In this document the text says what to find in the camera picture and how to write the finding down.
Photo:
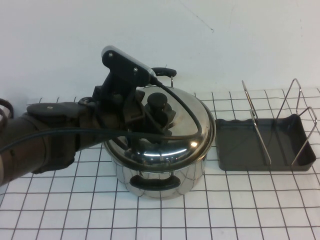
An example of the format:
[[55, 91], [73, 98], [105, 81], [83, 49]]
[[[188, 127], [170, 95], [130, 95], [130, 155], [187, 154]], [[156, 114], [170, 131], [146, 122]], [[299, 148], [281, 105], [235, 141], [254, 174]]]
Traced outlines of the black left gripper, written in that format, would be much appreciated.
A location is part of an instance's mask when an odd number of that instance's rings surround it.
[[144, 106], [142, 104], [144, 97], [145, 92], [137, 89], [123, 92], [97, 89], [96, 118], [99, 125], [112, 130], [172, 136], [168, 124], [173, 121], [176, 112], [171, 105]]

